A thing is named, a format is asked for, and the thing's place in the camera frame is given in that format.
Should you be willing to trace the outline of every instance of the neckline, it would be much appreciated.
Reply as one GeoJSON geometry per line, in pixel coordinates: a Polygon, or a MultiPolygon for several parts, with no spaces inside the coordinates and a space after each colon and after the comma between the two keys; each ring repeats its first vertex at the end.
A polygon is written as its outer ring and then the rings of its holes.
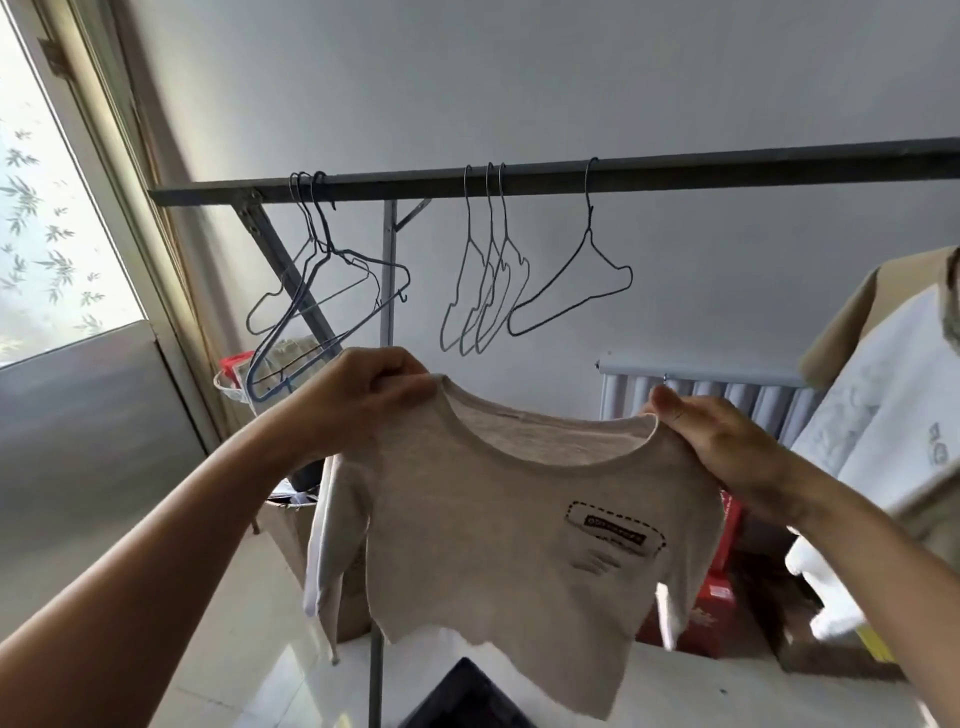
{"type": "Polygon", "coordinates": [[[660,421],[656,415],[646,414],[618,420],[577,420],[566,417],[551,417],[535,412],[513,409],[504,404],[484,400],[455,384],[447,375],[436,375],[436,379],[437,395],[434,401],[437,404],[437,410],[440,416],[449,425],[450,434],[471,449],[479,451],[513,468],[522,468],[523,470],[549,473],[551,475],[607,473],[632,465],[639,457],[646,457],[647,446],[650,445],[655,438],[660,438],[660,421]],[[525,460],[522,457],[512,455],[492,445],[470,429],[454,411],[453,405],[450,404],[451,399],[472,409],[480,410],[481,412],[501,417],[513,417],[525,423],[568,430],[582,430],[590,434],[634,434],[644,437],[645,440],[623,454],[596,463],[553,465],[550,463],[541,463],[536,460],[525,460]]]}

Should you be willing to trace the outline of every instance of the person's left hand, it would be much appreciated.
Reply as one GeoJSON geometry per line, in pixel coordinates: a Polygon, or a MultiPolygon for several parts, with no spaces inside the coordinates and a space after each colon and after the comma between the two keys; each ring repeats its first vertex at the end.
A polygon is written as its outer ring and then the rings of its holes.
{"type": "Polygon", "coordinates": [[[361,445],[435,390],[433,377],[402,347],[344,349],[255,422],[299,468],[361,445]]]}

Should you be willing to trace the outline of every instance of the white radiator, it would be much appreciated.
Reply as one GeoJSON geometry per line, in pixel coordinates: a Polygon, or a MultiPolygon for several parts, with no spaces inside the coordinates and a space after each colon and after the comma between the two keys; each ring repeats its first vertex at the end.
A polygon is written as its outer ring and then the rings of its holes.
{"type": "Polygon", "coordinates": [[[730,400],[788,448],[821,399],[821,394],[807,387],[798,376],[643,366],[612,357],[600,359],[596,366],[603,375],[601,420],[635,415],[647,401],[650,390],[664,383],[680,395],[714,395],[730,400]]]}

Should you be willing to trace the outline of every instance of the person's right hand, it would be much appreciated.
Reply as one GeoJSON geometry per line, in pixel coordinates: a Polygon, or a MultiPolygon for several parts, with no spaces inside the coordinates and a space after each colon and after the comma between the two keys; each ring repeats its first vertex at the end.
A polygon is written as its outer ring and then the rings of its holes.
{"type": "Polygon", "coordinates": [[[839,485],[722,398],[679,397],[660,385],[643,411],[680,434],[707,470],[766,521],[801,527],[823,502],[822,491],[839,485]]]}

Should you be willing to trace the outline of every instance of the white wall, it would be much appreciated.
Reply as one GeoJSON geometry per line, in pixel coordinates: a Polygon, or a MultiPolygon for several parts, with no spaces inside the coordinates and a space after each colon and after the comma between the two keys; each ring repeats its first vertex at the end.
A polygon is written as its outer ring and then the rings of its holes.
{"type": "MultiPolygon", "coordinates": [[[[131,2],[195,180],[960,133],[955,0],[131,2]]],[[[466,226],[463,201],[438,201],[399,238],[414,282],[396,340],[478,394],[587,417],[607,351],[792,370],[871,267],[957,241],[958,199],[951,182],[597,195],[597,242],[634,265],[633,289],[466,360],[437,345],[466,226]]],[[[580,240],[583,201],[509,209],[544,282],[580,240]]],[[[486,205],[473,210],[483,242],[486,205]]],[[[270,212],[295,249],[297,211],[270,212]]],[[[208,220],[225,319],[242,327],[276,284],[232,210],[208,220]]],[[[331,224],[341,244],[379,251],[380,205],[343,205],[331,224]]],[[[572,284],[602,290],[586,261],[572,284]]],[[[343,328],[371,299],[324,311],[343,328]]],[[[352,341],[376,337],[370,324],[352,341]]]]}

